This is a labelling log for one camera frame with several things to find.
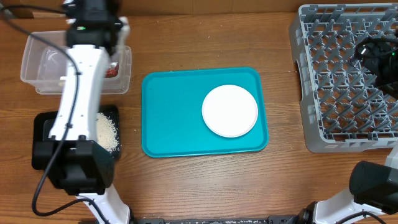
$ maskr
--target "crate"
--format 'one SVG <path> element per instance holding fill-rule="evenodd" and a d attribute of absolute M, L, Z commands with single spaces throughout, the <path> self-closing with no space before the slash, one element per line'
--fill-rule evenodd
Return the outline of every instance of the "crate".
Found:
<path fill-rule="evenodd" d="M 398 4 L 303 5 L 289 28 L 300 72 L 305 143 L 312 152 L 393 147 L 398 102 L 373 86 L 376 76 L 348 63 L 366 37 L 395 38 Z"/>

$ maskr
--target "white granules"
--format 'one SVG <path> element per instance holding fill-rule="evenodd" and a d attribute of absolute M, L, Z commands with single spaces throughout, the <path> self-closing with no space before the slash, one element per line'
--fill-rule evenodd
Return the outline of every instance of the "white granules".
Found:
<path fill-rule="evenodd" d="M 103 113 L 97 113 L 97 138 L 98 144 L 108 152 L 116 151 L 118 140 L 116 139 L 114 123 Z"/>

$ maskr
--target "plastic bin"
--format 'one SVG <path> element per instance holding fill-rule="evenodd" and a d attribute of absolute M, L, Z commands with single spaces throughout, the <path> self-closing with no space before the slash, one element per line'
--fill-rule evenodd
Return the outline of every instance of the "plastic bin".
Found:
<path fill-rule="evenodd" d="M 395 38 L 398 4 L 303 5 L 289 28 L 302 86 L 305 142 L 312 152 L 393 147 L 397 100 L 373 87 L 376 76 L 347 61 L 366 37 Z"/>
<path fill-rule="evenodd" d="M 34 32 L 59 46 L 65 46 L 65 31 Z M 104 78 L 102 94 L 123 94 L 129 89 L 131 78 L 131 49 L 111 57 L 111 62 L 119 65 L 115 77 Z M 28 37 L 21 65 L 21 80 L 36 87 L 36 92 L 43 95 L 62 94 L 66 75 L 67 58 L 58 50 L 45 43 Z"/>

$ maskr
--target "round plate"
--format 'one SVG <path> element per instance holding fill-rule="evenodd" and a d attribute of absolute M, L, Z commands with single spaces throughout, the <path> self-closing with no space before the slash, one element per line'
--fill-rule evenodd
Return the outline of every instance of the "round plate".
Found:
<path fill-rule="evenodd" d="M 236 138 L 254 127 L 259 110 L 256 100 L 247 90 L 236 85 L 222 85 L 207 94 L 201 113 L 214 133 Z"/>

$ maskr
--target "rectangular tray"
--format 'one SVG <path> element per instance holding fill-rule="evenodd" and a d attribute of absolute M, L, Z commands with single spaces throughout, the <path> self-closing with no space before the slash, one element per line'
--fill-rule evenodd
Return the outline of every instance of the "rectangular tray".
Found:
<path fill-rule="evenodd" d="M 312 152 L 393 147 L 398 103 L 373 87 L 376 76 L 347 64 L 366 37 L 395 38 L 398 4 L 303 5 L 289 28 L 300 72 L 305 142 Z"/>
<path fill-rule="evenodd" d="M 246 89 L 259 108 L 252 130 L 238 138 L 213 133 L 201 115 L 206 95 L 227 84 Z M 268 140 L 260 76 L 252 68 L 155 72 L 142 82 L 142 148 L 151 157 L 254 152 Z"/>

